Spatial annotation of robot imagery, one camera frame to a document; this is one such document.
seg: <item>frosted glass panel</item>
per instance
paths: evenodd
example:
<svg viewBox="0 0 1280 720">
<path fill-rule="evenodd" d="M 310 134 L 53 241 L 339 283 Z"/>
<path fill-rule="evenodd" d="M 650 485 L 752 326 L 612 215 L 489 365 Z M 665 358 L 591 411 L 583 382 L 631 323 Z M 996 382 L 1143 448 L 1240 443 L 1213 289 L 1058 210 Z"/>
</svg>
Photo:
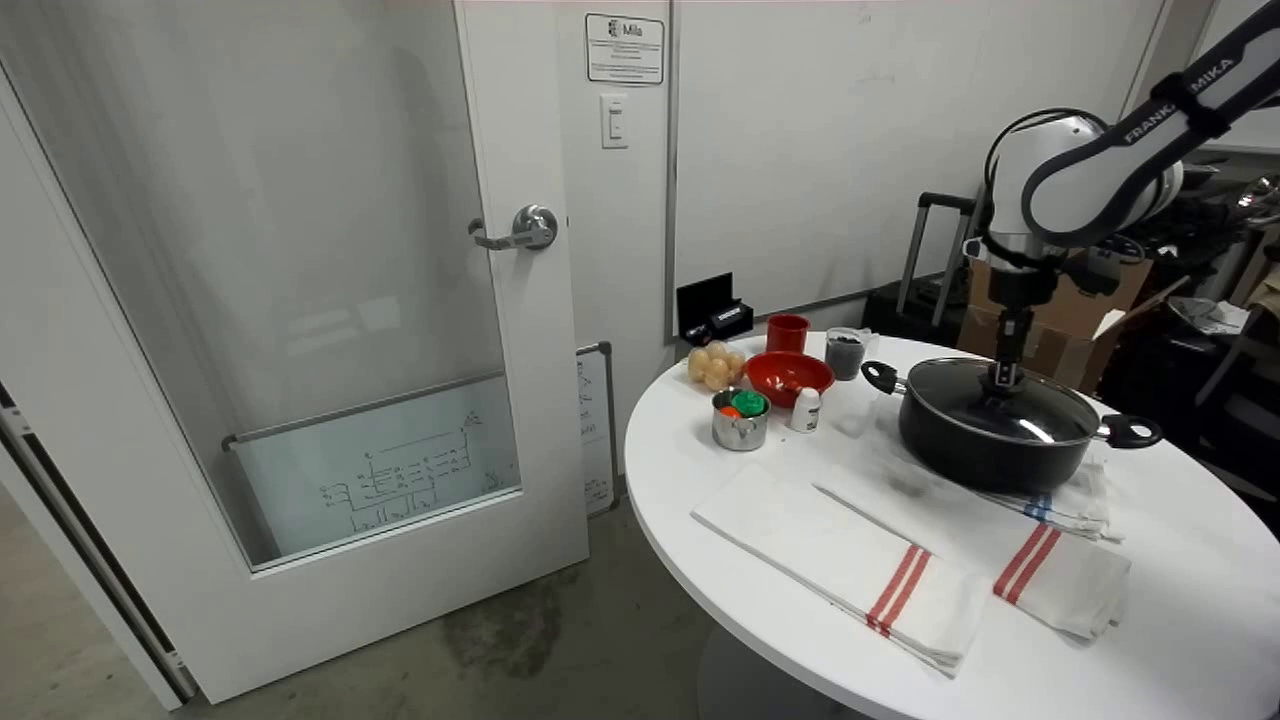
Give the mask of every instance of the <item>frosted glass panel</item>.
<svg viewBox="0 0 1280 720">
<path fill-rule="evenodd" d="M 252 564 L 519 486 L 446 0 L 23 21 L 61 36 L 13 49 L 40 134 Z"/>
</svg>

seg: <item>gray floor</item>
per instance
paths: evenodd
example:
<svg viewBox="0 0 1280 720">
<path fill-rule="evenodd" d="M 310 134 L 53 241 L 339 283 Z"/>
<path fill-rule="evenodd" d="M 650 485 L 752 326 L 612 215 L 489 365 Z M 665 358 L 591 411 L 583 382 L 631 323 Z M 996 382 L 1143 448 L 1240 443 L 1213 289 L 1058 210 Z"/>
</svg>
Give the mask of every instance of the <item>gray floor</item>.
<svg viewBox="0 0 1280 720">
<path fill-rule="evenodd" d="M 2 490 L 0 714 L 162 714 Z M 790 720 L 842 712 L 720 637 L 619 506 L 591 520 L 591 560 L 580 567 L 179 714 Z"/>
</svg>

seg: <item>black pot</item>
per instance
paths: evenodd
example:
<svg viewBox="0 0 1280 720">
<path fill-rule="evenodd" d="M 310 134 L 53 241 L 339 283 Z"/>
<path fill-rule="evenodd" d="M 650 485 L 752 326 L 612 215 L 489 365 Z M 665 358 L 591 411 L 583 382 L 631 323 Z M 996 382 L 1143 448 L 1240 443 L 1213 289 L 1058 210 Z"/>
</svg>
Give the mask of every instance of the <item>black pot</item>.
<svg viewBox="0 0 1280 720">
<path fill-rule="evenodd" d="M 1091 440 L 1150 448 L 1161 426 L 1097 415 L 1075 393 L 1025 375 L 1019 393 L 988 393 L 988 358 L 923 358 L 905 382 L 901 435 L 931 471 L 980 486 L 1034 495 L 1058 486 Z M 895 393 L 901 375 L 867 358 L 862 375 Z"/>
</svg>

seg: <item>round white table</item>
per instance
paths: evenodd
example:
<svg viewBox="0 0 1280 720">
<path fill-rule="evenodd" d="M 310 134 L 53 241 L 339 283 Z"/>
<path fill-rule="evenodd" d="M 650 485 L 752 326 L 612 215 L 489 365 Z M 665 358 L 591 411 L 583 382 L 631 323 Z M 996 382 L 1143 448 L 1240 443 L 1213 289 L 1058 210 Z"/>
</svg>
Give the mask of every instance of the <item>round white table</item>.
<svg viewBox="0 0 1280 720">
<path fill-rule="evenodd" d="M 917 339 L 859 339 L 867 358 L 901 370 L 957 354 Z M 1172 443 L 1091 448 L 1111 485 L 1120 551 L 1133 560 L 1120 628 L 1097 645 L 1066 645 L 990 600 L 957 681 L 690 520 L 707 490 L 730 490 L 765 455 L 790 455 L 805 479 L 841 471 L 805 465 L 805 443 L 831 443 L 831 433 L 867 421 L 877 399 L 885 404 L 862 378 L 837 382 L 817 435 L 777 415 L 759 451 L 724 451 L 710 440 L 710 399 L 685 365 L 641 396 L 624 443 L 641 529 L 685 593 L 736 639 L 867 714 L 1236 720 L 1280 709 L 1280 542 Z"/>
</svg>

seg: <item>white door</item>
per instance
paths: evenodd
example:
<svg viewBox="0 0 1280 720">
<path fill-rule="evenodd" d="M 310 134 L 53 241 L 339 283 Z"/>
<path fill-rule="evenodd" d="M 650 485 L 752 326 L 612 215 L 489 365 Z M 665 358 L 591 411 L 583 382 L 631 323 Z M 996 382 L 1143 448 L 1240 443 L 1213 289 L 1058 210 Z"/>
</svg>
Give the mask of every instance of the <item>white door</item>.
<svg viewBox="0 0 1280 720">
<path fill-rule="evenodd" d="M 583 560 L 552 2 L 9 24 L 0 382 L 209 701 Z"/>
</svg>

